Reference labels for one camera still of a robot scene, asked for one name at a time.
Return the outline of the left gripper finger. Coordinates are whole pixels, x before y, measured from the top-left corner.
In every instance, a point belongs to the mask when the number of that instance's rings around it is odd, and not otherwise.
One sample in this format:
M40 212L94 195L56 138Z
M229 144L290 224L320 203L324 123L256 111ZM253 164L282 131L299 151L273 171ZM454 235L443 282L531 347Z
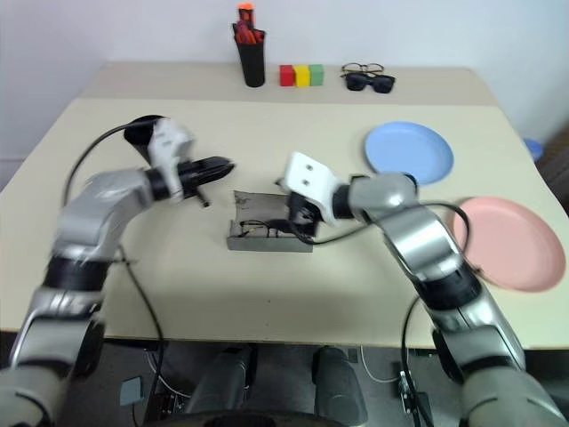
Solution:
M203 164L208 172L231 172L234 169L234 162L221 156L207 157L203 160Z
M207 184L223 179L233 171L233 167L208 168L202 172L202 183Z

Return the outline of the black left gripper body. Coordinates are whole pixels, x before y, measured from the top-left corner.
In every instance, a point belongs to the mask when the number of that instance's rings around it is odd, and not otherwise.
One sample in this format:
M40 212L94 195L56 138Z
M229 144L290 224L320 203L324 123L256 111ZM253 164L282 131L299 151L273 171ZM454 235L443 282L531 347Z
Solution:
M186 161L177 165L178 177L183 189L193 189L206 184L207 163L204 160Z

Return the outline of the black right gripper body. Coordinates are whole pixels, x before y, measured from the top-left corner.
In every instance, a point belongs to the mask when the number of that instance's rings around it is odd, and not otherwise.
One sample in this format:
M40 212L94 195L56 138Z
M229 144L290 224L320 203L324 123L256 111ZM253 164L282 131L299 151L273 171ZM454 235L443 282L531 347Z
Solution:
M320 213L317 207L298 193L291 193L287 199L289 229L295 236L315 237Z

